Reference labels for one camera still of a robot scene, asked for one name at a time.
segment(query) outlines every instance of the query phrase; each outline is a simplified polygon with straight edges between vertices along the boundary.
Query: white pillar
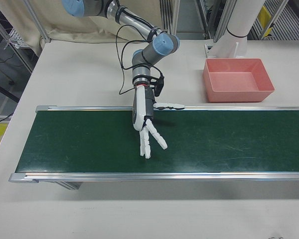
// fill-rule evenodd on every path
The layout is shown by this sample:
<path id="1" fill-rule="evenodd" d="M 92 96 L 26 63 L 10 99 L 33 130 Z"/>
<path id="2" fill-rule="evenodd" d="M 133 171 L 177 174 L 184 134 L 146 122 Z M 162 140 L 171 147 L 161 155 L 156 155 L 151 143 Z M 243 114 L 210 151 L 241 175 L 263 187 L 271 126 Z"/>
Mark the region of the white pillar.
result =
<path id="1" fill-rule="evenodd" d="M 208 52 L 208 57 L 243 57 L 247 52 L 247 34 L 264 2 L 265 0 L 237 0 L 225 34 Z"/>

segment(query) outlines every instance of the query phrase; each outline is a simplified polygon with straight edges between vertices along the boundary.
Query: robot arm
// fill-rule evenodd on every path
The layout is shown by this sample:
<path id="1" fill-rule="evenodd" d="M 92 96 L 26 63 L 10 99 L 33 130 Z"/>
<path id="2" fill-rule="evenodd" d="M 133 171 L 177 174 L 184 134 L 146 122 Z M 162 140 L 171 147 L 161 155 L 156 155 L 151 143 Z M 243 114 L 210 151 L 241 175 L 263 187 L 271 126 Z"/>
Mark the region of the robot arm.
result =
<path id="1" fill-rule="evenodd" d="M 157 140 L 159 145 L 167 148 L 163 137 L 152 124 L 154 108 L 182 109 L 182 105 L 159 104 L 155 96 L 159 96 L 163 88 L 163 76 L 153 81 L 150 69 L 162 58 L 175 52 L 179 48 L 179 39 L 152 26 L 142 18 L 130 12 L 118 0 L 62 0 L 64 8 L 73 16 L 102 16 L 114 20 L 121 25 L 135 27 L 142 36 L 150 41 L 143 50 L 133 54 L 133 86 L 135 89 L 133 103 L 133 126 L 140 132 L 140 154 L 150 158 L 149 133 Z"/>

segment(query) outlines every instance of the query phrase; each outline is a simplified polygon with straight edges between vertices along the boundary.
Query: pink plastic tray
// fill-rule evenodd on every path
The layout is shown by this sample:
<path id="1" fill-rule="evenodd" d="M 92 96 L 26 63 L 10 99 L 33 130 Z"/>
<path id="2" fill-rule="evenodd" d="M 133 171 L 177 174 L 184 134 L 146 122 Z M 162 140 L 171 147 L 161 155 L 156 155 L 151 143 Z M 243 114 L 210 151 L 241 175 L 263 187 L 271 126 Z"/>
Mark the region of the pink plastic tray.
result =
<path id="1" fill-rule="evenodd" d="M 275 91 L 261 59 L 206 59 L 209 102 L 261 102 Z"/>

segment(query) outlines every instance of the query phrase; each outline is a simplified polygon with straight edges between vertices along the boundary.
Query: blue joint cap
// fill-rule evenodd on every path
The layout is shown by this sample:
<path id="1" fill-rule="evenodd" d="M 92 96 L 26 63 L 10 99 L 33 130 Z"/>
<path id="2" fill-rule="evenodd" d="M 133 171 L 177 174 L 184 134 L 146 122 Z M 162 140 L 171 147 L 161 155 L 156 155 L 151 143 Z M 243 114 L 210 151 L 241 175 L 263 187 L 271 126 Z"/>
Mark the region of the blue joint cap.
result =
<path id="1" fill-rule="evenodd" d="M 141 52 L 142 50 L 137 50 L 133 53 L 133 57 L 135 57 L 136 54 L 138 54 L 139 52 Z"/>
<path id="2" fill-rule="evenodd" d="M 167 34 L 160 34 L 153 42 L 153 49 L 158 55 L 167 56 L 174 48 L 172 39 Z"/>
<path id="3" fill-rule="evenodd" d="M 179 46 L 180 46 L 180 40 L 179 40 L 178 36 L 175 36 L 175 35 L 173 35 L 173 36 L 176 37 L 176 39 L 177 39 L 177 48 L 179 48 Z"/>
<path id="4" fill-rule="evenodd" d="M 64 9 L 72 16 L 84 16 L 83 0 L 62 0 Z"/>

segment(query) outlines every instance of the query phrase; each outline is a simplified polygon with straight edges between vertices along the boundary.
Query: green conveyor belt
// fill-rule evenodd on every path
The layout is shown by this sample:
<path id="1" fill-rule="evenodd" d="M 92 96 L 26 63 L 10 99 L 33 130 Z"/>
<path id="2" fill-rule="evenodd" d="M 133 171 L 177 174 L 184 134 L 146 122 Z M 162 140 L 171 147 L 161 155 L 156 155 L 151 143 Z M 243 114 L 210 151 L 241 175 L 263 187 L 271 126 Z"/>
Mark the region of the green conveyor belt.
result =
<path id="1" fill-rule="evenodd" d="M 16 172 L 299 172 L 299 111 L 163 111 L 151 158 L 131 111 L 39 111 Z"/>

